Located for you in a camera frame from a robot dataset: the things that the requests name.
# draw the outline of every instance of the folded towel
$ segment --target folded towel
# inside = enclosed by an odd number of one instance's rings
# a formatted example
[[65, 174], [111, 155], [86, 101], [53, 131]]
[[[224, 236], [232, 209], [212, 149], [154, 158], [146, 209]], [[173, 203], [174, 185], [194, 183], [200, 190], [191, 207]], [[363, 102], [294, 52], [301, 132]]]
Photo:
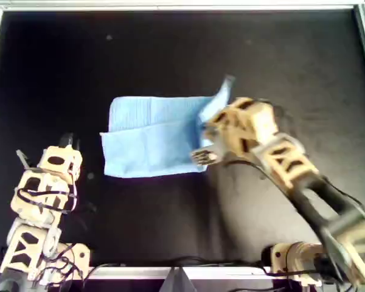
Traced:
[[101, 133], [104, 173], [138, 178], [203, 172], [190, 152], [210, 145], [201, 127], [229, 99], [227, 77], [213, 97], [117, 97], [109, 109], [108, 133]]

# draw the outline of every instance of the black tabletop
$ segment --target black tabletop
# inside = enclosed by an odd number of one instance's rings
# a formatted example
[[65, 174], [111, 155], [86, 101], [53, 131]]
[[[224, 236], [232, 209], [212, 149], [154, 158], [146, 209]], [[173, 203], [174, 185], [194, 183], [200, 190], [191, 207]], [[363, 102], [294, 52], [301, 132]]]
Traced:
[[15, 150], [37, 161], [68, 131], [82, 142], [80, 204], [96, 213], [64, 218], [62, 240], [86, 243], [92, 264], [256, 259], [278, 241], [314, 240], [290, 203], [250, 170], [103, 175], [99, 133], [107, 131], [113, 98], [210, 96], [226, 74], [236, 77], [232, 98], [286, 108], [316, 165], [365, 202], [365, 63], [350, 11], [7, 12], [0, 31], [0, 247], [23, 171]]

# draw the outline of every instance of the black cable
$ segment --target black cable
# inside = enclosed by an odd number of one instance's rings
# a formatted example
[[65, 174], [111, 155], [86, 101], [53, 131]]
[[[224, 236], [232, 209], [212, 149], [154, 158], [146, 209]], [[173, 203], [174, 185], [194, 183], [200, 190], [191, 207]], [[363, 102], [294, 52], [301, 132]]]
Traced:
[[350, 287], [348, 287], [348, 289], [346, 289], [345, 292], [350, 292], [352, 288], [354, 288], [353, 285], [350, 285]]
[[48, 195], [48, 194], [51, 194], [51, 195], [67, 195], [67, 196], [69, 196], [69, 195], [71, 195], [70, 193], [61, 192], [59, 190], [57, 190], [57, 191], [48, 191], [48, 192], [30, 192], [30, 190], [27, 190], [27, 189], [18, 189], [16, 194], [20, 199], [22, 199], [26, 203], [29, 203], [29, 204], [34, 205], [34, 206], [38, 206], [38, 207], [41, 207], [41, 208], [53, 210], [53, 211], [60, 212], [60, 213], [63, 213], [63, 214], [69, 214], [69, 213], [72, 212], [72, 210], [70, 210], [70, 209], [60, 209], [60, 208], [57, 208], [57, 207], [54, 207], [54, 206], [50, 206], [50, 205], [46, 205], [46, 204], [43, 204], [43, 203], [40, 203], [40, 202], [30, 200], [30, 199], [26, 198], [25, 196], [23, 196], [21, 194], [21, 192], [27, 192], [31, 196], [33, 196], [32, 194], [34, 194], [34, 196], [39, 196], [39, 195], [42, 196], [42, 195]]
[[323, 179], [328, 183], [330, 184], [337, 192], [341, 193], [342, 195], [348, 197], [349, 199], [353, 200], [354, 202], [357, 203], [357, 205], [359, 205], [359, 207], [365, 212], [365, 205], [359, 200], [359, 199], [356, 199], [355, 197], [349, 195], [348, 193], [345, 193], [343, 190], [337, 188], [336, 186], [334, 186], [331, 181], [326, 177], [324, 176]]
[[228, 292], [278, 292], [284, 290], [285, 287], [280, 288], [267, 288], [267, 289], [255, 289], [255, 288], [236, 288], [229, 290]]
[[83, 279], [83, 288], [82, 290], [85, 289], [85, 285], [86, 283], [88, 282], [89, 278], [91, 277], [91, 275], [99, 268], [103, 268], [103, 267], [112, 267], [112, 266], [118, 266], [117, 264], [114, 264], [114, 263], [103, 263], [99, 266], [95, 266], [89, 273], [88, 275], [86, 275], [86, 277]]

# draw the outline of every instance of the wire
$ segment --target wire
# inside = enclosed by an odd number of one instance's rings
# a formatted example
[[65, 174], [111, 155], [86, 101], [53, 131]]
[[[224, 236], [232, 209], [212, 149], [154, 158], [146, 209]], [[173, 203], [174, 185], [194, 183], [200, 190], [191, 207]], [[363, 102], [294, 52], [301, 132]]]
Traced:
[[228, 292], [278, 292], [284, 290], [285, 287], [280, 288], [267, 288], [267, 289], [254, 289], [254, 288], [236, 288], [229, 290]]
[[345, 193], [343, 190], [337, 188], [336, 186], [334, 186], [332, 184], [332, 182], [326, 177], [324, 176], [323, 179], [328, 183], [330, 184], [337, 192], [341, 193], [342, 195], [348, 197], [349, 199], [353, 200], [354, 202], [356, 202], [359, 207], [365, 212], [365, 205], [359, 200], [359, 199], [356, 199], [355, 197], [349, 195], [348, 193]]
[[53, 190], [53, 191], [46, 191], [46, 192], [35, 192], [33, 190], [28, 190], [28, 189], [18, 189], [17, 196], [20, 199], [22, 199], [23, 201], [25, 201], [26, 203], [29, 203], [29, 204], [34, 205], [34, 206], [38, 206], [38, 207], [41, 207], [41, 208], [53, 210], [53, 211], [60, 212], [60, 213], [63, 213], [63, 214], [69, 214], [70, 212], [72, 212], [72, 210], [69, 210], [69, 209], [60, 209], [60, 208], [57, 208], [57, 207], [54, 207], [54, 206], [46, 205], [46, 204], [43, 204], [41, 202], [36, 202], [34, 200], [28, 199], [25, 196], [23, 196], [21, 194], [21, 192], [27, 192], [31, 196], [44, 196], [44, 195], [67, 195], [67, 196], [72, 196], [72, 194], [70, 194], [70, 193], [62, 192], [60, 190]]
[[[47, 270], [52, 270], [53, 272], [59, 272], [61, 274], [61, 276], [63, 276], [63, 279], [59, 282], [51, 282], [49, 283], [47, 286], [48, 287], [52, 287], [52, 286], [58, 286], [60, 287], [60, 291], [62, 289], [62, 285], [67, 281], [68, 277], [72, 274], [72, 279], [71, 279], [71, 284], [69, 286], [69, 289], [72, 285], [72, 281], [74, 279], [74, 272], [77, 271], [78, 272], [78, 275], [80, 276], [81, 278], [81, 281], [84, 281], [83, 279], [83, 272], [80, 270], [80, 268], [75, 264], [75, 254], [74, 254], [74, 251], [73, 251], [73, 247], [75, 246], [76, 244], [71, 244], [71, 245], [67, 245], [67, 247], [62, 251], [60, 252], [54, 259], [49, 259], [47, 257], [43, 257], [45, 261], [49, 262], [49, 263], [56, 263], [57, 261], [61, 260], [62, 262], [65, 263], [65, 265], [63, 265], [61, 268], [58, 268], [56, 266], [48, 266], [48, 267], [45, 267], [43, 268], [40, 273], [36, 276], [35, 280], [33, 281], [33, 286], [35, 287], [36, 283], [38, 283], [44, 273], [47, 271]], [[72, 252], [72, 256], [73, 256], [73, 262], [69, 260], [69, 258], [67, 258], [66, 256], [64, 256], [68, 251], [71, 251]], [[62, 271], [64, 269], [66, 269], [68, 267], [68, 265], [71, 265], [70, 269], [68, 272], [66, 273], [62, 273]]]
[[83, 279], [83, 288], [82, 290], [85, 289], [85, 285], [88, 282], [89, 278], [91, 277], [91, 275], [93, 273], [95, 273], [96, 270], [98, 270], [99, 268], [103, 268], [103, 267], [108, 267], [108, 266], [118, 266], [119, 264], [114, 264], [114, 263], [103, 263], [99, 266], [95, 266], [89, 273], [88, 275], [86, 275], [86, 277]]

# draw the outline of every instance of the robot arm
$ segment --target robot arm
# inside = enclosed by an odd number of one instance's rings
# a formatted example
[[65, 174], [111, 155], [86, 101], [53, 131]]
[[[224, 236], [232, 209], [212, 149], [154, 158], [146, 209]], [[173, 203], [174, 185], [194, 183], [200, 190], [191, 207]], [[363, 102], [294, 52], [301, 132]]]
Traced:
[[25, 167], [11, 208], [18, 214], [7, 236], [0, 267], [0, 291], [46, 291], [67, 280], [82, 280], [89, 272], [90, 251], [83, 244], [60, 243], [62, 214], [77, 204], [75, 182], [82, 156], [72, 148], [72, 136], [45, 149], [36, 167], [18, 151]]
[[[214, 144], [194, 151], [193, 161], [215, 164], [232, 153], [260, 167], [314, 230], [336, 278], [365, 285], [365, 211], [320, 174], [297, 139], [279, 132], [272, 105], [239, 98], [208, 121], [204, 136]], [[322, 217], [306, 196], [311, 191], [338, 216]]]

